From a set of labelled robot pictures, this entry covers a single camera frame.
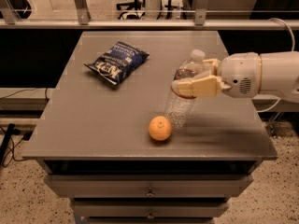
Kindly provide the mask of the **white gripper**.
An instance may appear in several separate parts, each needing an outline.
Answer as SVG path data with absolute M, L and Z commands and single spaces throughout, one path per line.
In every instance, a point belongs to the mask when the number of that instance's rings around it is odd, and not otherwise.
M 210 75 L 174 80 L 171 89 L 176 95 L 214 97 L 222 91 L 234 98 L 252 98 L 258 94 L 262 65 L 257 53 L 237 53 L 222 61 L 212 58 L 203 63 Z

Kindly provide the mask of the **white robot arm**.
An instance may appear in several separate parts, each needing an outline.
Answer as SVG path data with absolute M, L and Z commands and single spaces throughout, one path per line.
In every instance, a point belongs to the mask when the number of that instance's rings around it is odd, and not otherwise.
M 213 97 L 222 92 L 234 98 L 266 94 L 294 103 L 299 100 L 298 51 L 236 53 L 222 61 L 203 60 L 201 68 L 203 71 L 194 77 L 173 81 L 173 92 L 187 98 Z

